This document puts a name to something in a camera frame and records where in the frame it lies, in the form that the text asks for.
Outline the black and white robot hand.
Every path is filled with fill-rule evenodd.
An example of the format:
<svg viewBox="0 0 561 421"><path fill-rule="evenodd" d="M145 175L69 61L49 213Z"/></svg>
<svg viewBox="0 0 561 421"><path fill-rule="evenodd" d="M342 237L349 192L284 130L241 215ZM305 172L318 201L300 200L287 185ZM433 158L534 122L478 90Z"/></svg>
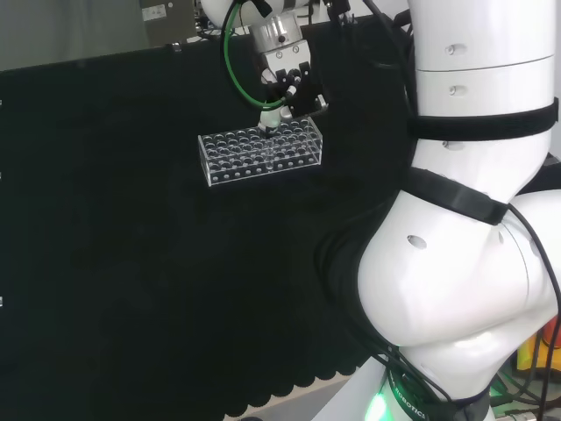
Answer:
<svg viewBox="0 0 561 421"><path fill-rule="evenodd" d="M279 107L260 113L258 128L267 137L281 124L327 110L328 100L319 72L313 69L312 49L307 40L271 50L261 58L266 101L269 104L283 101Z"/></svg>

